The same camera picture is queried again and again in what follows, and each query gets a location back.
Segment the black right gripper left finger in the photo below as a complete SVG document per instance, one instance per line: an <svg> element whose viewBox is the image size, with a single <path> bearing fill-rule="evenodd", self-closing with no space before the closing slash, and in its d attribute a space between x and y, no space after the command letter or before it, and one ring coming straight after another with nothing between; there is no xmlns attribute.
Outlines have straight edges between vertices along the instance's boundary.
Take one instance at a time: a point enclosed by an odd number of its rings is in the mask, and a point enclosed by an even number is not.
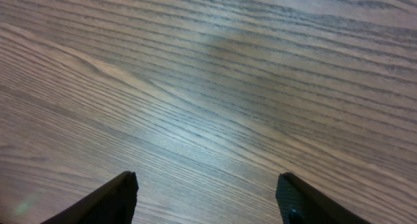
<svg viewBox="0 0 417 224"><path fill-rule="evenodd" d="M139 186L125 171L42 224L131 224Z"/></svg>

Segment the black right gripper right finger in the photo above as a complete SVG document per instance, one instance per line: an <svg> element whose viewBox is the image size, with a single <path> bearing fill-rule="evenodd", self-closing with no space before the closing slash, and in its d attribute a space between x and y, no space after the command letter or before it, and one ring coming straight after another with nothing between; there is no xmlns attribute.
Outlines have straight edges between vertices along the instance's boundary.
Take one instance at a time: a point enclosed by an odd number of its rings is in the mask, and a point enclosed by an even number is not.
<svg viewBox="0 0 417 224"><path fill-rule="evenodd" d="M283 224L370 224L292 173L278 177L276 200Z"/></svg>

